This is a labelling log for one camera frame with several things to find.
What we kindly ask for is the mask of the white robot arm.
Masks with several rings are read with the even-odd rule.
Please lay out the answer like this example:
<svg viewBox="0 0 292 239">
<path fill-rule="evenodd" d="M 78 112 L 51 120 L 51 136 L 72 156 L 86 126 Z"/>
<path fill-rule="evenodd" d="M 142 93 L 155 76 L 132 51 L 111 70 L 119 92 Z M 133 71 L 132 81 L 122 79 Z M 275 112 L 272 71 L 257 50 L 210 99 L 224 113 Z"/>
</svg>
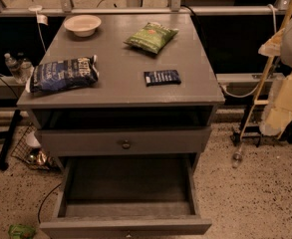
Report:
<svg viewBox="0 0 292 239">
<path fill-rule="evenodd" d="M 277 56 L 292 69 L 292 19 L 287 26 L 274 34 L 258 53 L 270 57 Z M 292 121 L 292 72 L 285 78 L 278 78 L 272 84 L 269 103 L 265 107 L 260 131 L 265 135 L 277 135 Z"/>
</svg>

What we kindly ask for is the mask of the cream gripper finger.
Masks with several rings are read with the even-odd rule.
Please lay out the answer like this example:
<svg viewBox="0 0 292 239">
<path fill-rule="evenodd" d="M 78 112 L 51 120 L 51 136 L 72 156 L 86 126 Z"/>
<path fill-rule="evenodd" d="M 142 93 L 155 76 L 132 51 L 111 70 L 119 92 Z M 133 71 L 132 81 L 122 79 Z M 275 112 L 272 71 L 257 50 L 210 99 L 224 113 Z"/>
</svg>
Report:
<svg viewBox="0 0 292 239">
<path fill-rule="evenodd" d="M 278 77 L 275 79 L 259 128 L 264 135 L 280 135 L 291 121 L 292 73 L 286 78 Z"/>
<path fill-rule="evenodd" d="M 275 57 L 280 55 L 282 37 L 284 30 L 281 29 L 268 39 L 258 50 L 258 53 L 266 57 Z"/>
</svg>

